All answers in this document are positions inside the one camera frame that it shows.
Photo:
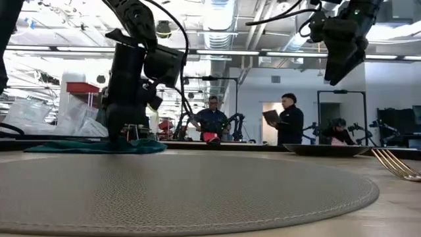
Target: black plate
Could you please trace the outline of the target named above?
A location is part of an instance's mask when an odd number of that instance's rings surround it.
[[[284,144],[284,147],[297,155],[317,156],[317,157],[353,157],[360,155],[370,149],[370,147],[356,145],[301,145]]]

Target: fork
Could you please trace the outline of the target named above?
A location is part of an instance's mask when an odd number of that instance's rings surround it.
[[[396,158],[388,149],[371,149],[379,162],[394,175],[404,180],[421,182],[421,174]]]

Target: teal cloth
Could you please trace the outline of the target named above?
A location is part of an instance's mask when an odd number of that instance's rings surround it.
[[[25,152],[36,153],[76,153],[76,154],[150,154],[164,151],[166,145],[154,140],[136,140],[127,142],[121,137],[117,143],[110,142],[47,142],[31,147]]]

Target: woven placemat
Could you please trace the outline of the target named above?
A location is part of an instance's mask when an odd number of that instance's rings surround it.
[[[0,233],[183,236],[278,228],[375,201],[338,169],[193,155],[58,155],[0,163]]]

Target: dark shirt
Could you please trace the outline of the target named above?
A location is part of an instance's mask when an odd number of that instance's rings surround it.
[[[278,129],[278,145],[301,144],[303,141],[304,114],[295,105],[292,105],[279,114],[282,122],[276,126]]]
[[[195,115],[195,120],[201,125],[201,140],[203,132],[214,132],[221,138],[223,129],[228,125],[227,116],[219,110],[203,109]]]
[[[334,130],[331,126],[322,131],[322,136],[327,138],[336,138],[341,142],[346,142],[348,145],[355,145],[355,142],[349,136],[348,130],[338,132]]]

